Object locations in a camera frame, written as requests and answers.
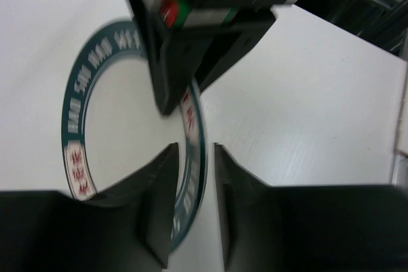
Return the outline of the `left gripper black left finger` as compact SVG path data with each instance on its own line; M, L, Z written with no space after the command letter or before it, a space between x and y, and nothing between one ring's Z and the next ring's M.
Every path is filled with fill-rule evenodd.
M103 207L138 206L136 240L165 268L179 178L179 144L170 143L149 163L92 197Z

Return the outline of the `green rimmed white plate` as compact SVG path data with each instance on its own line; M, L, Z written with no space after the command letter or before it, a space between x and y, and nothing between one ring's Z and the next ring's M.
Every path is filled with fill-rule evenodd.
M175 111L162 116L136 23L114 20L98 29L73 64L62 105L62 156L71 197L86 201L111 191L169 143L178 143L171 230L176 250L196 218L207 181L199 94L190 84Z

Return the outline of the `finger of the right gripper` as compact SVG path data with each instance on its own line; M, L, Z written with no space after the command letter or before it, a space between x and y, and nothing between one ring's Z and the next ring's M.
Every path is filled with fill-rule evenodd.
M142 34L149 60L157 108L170 115L191 83L214 36L203 29L167 27L157 12L142 0L133 0L134 21Z
M217 28L214 39L194 74L200 91L207 89L247 55L274 22L274 20L251 20Z

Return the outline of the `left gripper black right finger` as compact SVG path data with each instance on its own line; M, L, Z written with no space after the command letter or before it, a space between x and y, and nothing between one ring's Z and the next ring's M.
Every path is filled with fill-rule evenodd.
M221 144L214 145L215 184L226 271L271 268L271 205L268 187Z

